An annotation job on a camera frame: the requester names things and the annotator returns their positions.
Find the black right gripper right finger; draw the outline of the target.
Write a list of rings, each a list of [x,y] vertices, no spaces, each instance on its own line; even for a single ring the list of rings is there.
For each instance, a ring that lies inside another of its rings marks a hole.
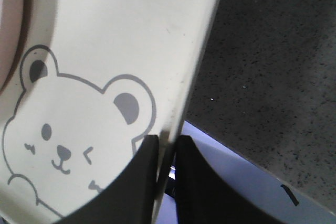
[[[175,168],[179,223],[279,223],[224,182],[190,136],[176,141]]]

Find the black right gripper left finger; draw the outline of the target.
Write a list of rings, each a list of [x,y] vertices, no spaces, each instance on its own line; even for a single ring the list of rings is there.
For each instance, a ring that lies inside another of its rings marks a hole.
[[[58,223],[151,223],[159,137],[145,136],[131,162],[97,197]]]

